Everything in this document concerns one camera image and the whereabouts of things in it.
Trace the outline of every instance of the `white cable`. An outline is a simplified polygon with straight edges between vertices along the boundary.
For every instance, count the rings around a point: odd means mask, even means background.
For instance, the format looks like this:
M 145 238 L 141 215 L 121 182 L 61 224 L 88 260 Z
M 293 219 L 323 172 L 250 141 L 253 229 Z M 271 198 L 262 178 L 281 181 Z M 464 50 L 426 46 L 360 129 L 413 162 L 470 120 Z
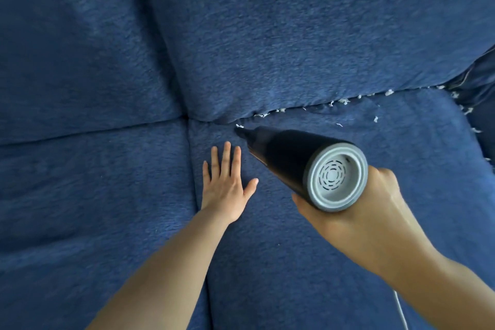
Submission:
M 407 321 L 405 320 L 405 317 L 404 317 L 404 312 L 402 311 L 402 307 L 400 306 L 399 294 L 397 294 L 397 291 L 394 290 L 393 295 L 395 296 L 395 302 L 397 303 L 397 311 L 399 312 L 400 320 L 402 321 L 402 325 L 404 326 L 404 330 L 409 330 L 409 328 L 407 327 Z

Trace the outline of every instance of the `pinky finger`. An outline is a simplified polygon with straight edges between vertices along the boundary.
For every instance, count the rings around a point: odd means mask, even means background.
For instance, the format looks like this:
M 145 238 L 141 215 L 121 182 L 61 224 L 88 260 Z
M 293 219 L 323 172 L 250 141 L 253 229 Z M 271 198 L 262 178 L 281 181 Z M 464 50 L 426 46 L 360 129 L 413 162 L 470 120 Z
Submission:
M 246 201 L 248 201 L 256 192 L 256 186 L 258 185 L 258 182 L 259 180 L 255 178 L 246 185 L 246 188 L 244 189 L 244 198 L 246 199 Z
M 208 162 L 203 162 L 203 189 L 206 188 L 211 182 L 210 173 L 208 172 Z

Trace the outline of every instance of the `vacuum body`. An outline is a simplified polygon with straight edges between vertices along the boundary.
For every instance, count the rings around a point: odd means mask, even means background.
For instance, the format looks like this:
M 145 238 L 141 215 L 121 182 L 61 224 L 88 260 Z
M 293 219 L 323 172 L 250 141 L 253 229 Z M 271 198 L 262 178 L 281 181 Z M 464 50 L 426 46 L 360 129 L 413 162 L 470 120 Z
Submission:
M 337 212 L 361 196 L 368 163 L 354 144 L 300 130 L 236 127 L 250 153 L 314 207 Z

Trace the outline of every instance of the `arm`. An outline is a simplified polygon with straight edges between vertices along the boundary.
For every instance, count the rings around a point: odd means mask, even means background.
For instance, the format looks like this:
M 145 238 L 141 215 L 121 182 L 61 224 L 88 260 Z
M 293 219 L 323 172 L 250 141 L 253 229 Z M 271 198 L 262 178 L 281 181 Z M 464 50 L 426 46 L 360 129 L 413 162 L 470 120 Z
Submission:
M 129 278 L 88 330 L 186 329 L 215 249 L 258 183 L 253 179 L 243 190 L 241 149 L 236 147 L 230 170 L 230 148 L 226 142 L 221 171 L 212 148 L 211 177 L 203 163 L 201 210 Z
M 435 327 L 493 328 L 495 292 L 467 267 L 436 251 L 392 171 L 370 166 L 363 194 L 340 213 L 323 213 L 297 195 L 293 199 L 327 241 L 383 278 Z

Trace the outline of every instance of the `blue sofa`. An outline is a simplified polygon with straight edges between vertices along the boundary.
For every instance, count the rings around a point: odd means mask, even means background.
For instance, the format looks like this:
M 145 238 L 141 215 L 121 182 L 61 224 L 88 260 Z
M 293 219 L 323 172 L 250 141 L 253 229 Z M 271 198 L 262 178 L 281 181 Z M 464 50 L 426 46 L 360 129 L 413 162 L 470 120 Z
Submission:
M 198 211 L 201 163 L 243 146 L 235 124 L 353 141 L 394 170 L 437 249 L 495 288 L 495 0 L 0 11 L 1 329 L 83 329 Z M 289 189 L 248 154 L 242 175 L 257 193 L 189 329 L 400 328 L 390 288 L 323 241 Z

